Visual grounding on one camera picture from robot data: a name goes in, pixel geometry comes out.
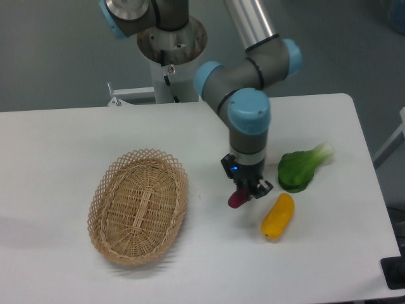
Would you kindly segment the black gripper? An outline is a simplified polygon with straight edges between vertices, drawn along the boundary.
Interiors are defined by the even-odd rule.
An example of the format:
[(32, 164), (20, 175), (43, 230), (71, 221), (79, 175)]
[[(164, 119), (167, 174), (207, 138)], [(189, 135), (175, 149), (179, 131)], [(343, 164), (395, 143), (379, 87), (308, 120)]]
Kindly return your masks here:
[(263, 179), (264, 160), (253, 165), (243, 165), (237, 163), (236, 156), (229, 153), (221, 159), (221, 164), (227, 177), (233, 180), (238, 191), (247, 191), (248, 188), (247, 199), (249, 201), (253, 198), (262, 198), (273, 189), (273, 184)]

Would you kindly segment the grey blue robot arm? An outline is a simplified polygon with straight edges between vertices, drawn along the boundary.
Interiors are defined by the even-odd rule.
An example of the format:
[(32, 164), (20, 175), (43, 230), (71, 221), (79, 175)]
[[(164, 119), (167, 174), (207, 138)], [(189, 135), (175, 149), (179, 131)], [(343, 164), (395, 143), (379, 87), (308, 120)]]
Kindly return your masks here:
[(115, 37), (136, 36), (157, 103), (203, 100), (228, 127), (230, 152), (221, 164), (237, 187), (228, 204), (238, 208), (267, 195), (272, 185), (263, 170), (271, 113), (265, 88), (297, 73), (302, 53), (293, 40), (279, 37), (264, 4), (225, 2), (246, 52), (231, 67), (199, 63), (208, 35), (187, 1), (100, 1), (99, 7)]

